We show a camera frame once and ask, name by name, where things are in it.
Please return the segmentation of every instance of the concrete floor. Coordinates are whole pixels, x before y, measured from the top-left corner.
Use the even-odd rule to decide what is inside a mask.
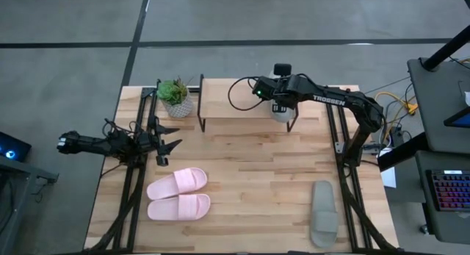
[[[0,43],[130,42],[142,0],[0,0]],[[150,0],[142,41],[246,39],[445,38],[468,24],[463,0]],[[139,49],[130,85],[181,76],[268,74],[289,62],[320,84],[368,91],[408,75],[406,60],[441,44],[381,46],[253,46]],[[112,118],[128,48],[0,49],[0,131],[33,146],[29,161],[60,172],[39,204],[31,199],[16,254],[81,250],[103,157],[65,156],[63,132],[99,136]],[[454,57],[470,55],[468,46]],[[387,87],[401,96],[409,80]],[[390,99],[379,100],[387,105]],[[394,115],[398,106],[389,116]],[[415,135],[419,116],[402,121]],[[418,232],[419,204],[390,202],[400,246],[407,251],[465,254]]]

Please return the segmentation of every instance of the keyboard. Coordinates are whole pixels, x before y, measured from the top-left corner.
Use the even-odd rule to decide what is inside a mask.
[[[430,170],[428,179],[438,211],[470,212],[470,171]]]

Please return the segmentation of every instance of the succulent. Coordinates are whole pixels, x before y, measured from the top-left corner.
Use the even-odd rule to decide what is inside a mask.
[[[160,83],[159,89],[156,91],[156,95],[169,105],[181,104],[187,94],[188,89],[179,77],[173,81]]]

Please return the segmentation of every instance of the white plant pot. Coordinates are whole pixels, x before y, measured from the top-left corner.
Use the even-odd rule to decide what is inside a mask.
[[[168,115],[174,118],[183,118],[183,117],[188,116],[188,114],[191,113],[192,106],[193,106],[191,97],[189,96],[189,91],[184,101],[180,104],[170,105],[163,100],[162,100],[162,103],[165,109],[168,111]]]

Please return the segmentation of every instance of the pink slide sandal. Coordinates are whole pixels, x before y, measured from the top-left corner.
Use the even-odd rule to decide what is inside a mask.
[[[151,202],[147,213],[151,220],[197,220],[207,214],[210,206],[208,195],[178,195]]]
[[[200,168],[185,168],[152,182],[147,187],[147,195],[151,200],[159,200],[180,193],[199,190],[206,184],[207,175],[204,170]]]

